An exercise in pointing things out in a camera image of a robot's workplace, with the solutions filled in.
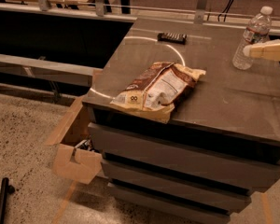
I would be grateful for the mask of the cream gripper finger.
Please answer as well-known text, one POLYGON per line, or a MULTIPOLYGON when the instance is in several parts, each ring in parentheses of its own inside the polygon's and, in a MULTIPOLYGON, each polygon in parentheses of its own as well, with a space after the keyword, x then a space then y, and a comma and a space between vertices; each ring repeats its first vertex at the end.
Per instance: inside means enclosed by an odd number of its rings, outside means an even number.
POLYGON ((244 56, 280 62, 280 39, 247 45, 243 48, 244 56))

